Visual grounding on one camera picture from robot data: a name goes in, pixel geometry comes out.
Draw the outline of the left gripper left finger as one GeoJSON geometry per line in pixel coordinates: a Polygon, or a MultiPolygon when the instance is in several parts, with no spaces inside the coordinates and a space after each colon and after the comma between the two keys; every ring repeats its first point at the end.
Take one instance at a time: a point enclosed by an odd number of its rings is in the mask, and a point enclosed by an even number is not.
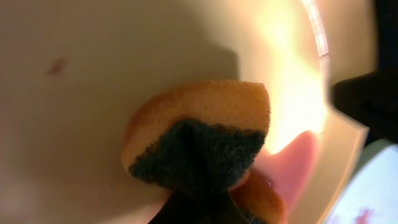
{"type": "Polygon", "coordinates": [[[229,192],[174,191],[149,224],[248,224],[229,192]]]}

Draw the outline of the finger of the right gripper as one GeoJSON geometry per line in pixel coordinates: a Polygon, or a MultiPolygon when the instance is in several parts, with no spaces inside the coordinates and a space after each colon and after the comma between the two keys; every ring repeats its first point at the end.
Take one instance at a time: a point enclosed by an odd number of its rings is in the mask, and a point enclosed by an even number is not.
{"type": "Polygon", "coordinates": [[[397,69],[377,70],[331,86],[332,105],[369,128],[366,144],[397,143],[397,69]]]}

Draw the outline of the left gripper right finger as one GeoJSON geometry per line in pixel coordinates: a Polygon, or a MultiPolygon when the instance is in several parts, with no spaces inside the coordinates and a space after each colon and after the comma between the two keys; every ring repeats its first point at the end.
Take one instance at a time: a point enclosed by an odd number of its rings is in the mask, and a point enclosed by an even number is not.
{"type": "Polygon", "coordinates": [[[271,183],[290,213],[312,176],[318,159],[318,138],[304,131],[277,154],[262,150],[254,167],[271,183]]]}

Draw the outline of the orange green sponge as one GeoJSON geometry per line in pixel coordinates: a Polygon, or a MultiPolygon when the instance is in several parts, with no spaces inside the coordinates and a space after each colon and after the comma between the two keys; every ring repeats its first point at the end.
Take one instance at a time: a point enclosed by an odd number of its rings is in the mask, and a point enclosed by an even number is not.
{"type": "Polygon", "coordinates": [[[154,97],[132,117],[121,162],[134,178],[171,194],[227,191],[249,223],[285,223],[285,203],[252,166],[269,123],[262,83],[181,86],[154,97]]]}

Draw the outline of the light green plate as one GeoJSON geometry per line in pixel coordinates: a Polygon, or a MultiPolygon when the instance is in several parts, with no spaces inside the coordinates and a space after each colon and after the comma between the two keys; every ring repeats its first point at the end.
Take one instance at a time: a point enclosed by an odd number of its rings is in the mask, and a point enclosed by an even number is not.
{"type": "Polygon", "coordinates": [[[326,224],[397,224],[397,144],[366,146],[326,224]]]}

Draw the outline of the yellow plate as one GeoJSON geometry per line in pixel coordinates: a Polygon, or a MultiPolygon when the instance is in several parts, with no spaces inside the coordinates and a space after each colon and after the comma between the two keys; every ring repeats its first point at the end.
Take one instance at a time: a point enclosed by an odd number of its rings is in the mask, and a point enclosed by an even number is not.
{"type": "Polygon", "coordinates": [[[1,222],[148,222],[165,192],[121,167],[129,118],[180,83],[230,78],[270,94],[269,176],[315,153],[310,180],[277,188],[291,223],[322,223],[367,133],[329,88],[376,57],[371,1],[2,1],[1,222]]]}

